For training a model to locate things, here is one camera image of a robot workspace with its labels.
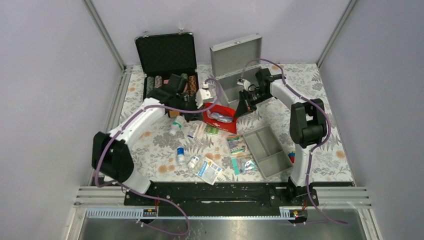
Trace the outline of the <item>red first aid pouch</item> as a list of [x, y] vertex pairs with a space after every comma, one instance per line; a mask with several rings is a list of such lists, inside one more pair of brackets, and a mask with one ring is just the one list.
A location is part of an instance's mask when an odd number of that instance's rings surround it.
[[237, 133], [237, 118], [234, 109], [216, 104], [201, 114], [205, 123], [229, 133]]

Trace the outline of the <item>blue white wipes pack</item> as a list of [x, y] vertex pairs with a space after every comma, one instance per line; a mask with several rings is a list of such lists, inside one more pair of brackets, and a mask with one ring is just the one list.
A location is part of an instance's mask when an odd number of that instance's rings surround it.
[[234, 121], [231, 116], [223, 115], [218, 112], [211, 112], [208, 114], [208, 117], [221, 123], [232, 123]]

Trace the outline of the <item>white tube bottle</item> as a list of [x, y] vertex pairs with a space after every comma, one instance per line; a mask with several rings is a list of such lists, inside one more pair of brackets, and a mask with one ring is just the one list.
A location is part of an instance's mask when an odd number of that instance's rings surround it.
[[178, 116], [174, 119], [174, 121], [173, 121], [173, 123], [172, 123], [172, 125], [171, 125], [170, 131], [169, 131], [169, 134], [170, 134], [170, 135], [172, 135], [172, 136], [175, 136], [175, 135], [176, 135], [176, 133], [177, 133], [177, 132], [179, 132], [179, 131], [181, 130], [181, 128], [182, 128], [182, 126], [183, 126], [183, 124], [184, 124], [184, 121], [185, 121], [184, 117], [183, 117], [183, 116], [181, 116], [181, 115], [178, 115]]

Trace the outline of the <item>amber medicine bottle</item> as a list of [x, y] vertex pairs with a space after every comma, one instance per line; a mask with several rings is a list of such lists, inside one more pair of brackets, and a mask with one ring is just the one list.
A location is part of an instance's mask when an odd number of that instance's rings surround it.
[[178, 111], [175, 111], [175, 110], [169, 110], [168, 111], [168, 117], [169, 118], [175, 118], [179, 115], [180, 115], [180, 113]]

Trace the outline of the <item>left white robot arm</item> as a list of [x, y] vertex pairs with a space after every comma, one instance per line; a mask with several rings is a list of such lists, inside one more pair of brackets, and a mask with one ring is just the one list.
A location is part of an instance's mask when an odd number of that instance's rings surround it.
[[137, 139], [168, 110], [183, 113], [186, 120], [200, 112], [208, 90], [189, 91], [188, 80], [172, 74], [167, 84], [146, 92], [141, 106], [120, 125], [107, 133], [98, 132], [93, 138], [92, 167], [95, 177], [100, 173], [136, 192], [136, 199], [144, 206], [152, 204], [155, 192], [151, 181], [136, 170], [131, 149]]

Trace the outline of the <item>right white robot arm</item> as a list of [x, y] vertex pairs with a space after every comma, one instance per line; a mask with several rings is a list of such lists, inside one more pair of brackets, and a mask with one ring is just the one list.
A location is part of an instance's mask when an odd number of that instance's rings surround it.
[[290, 109], [289, 134], [295, 144], [294, 167], [290, 182], [295, 186], [287, 191], [287, 201], [293, 206], [301, 205], [307, 194], [301, 187], [311, 183], [312, 153], [328, 140], [331, 122], [325, 113], [321, 99], [308, 99], [289, 86], [283, 73], [272, 75], [269, 69], [261, 68], [255, 74], [257, 84], [240, 77], [237, 84], [239, 102], [235, 117], [254, 112], [257, 105], [271, 98], [281, 101]]

